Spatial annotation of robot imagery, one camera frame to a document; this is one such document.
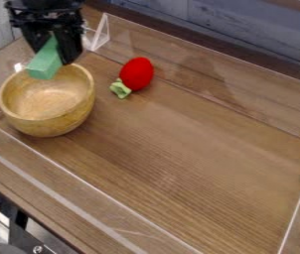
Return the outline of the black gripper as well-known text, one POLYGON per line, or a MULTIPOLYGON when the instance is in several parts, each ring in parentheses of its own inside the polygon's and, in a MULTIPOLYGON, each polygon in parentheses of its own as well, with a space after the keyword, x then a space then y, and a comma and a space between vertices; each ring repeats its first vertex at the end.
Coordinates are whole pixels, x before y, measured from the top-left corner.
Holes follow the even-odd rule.
POLYGON ((13 27, 25 29, 24 39, 36 53, 54 36, 63 64, 71 64, 83 51, 83 18, 80 9, 84 0, 5 0, 4 8, 13 27))

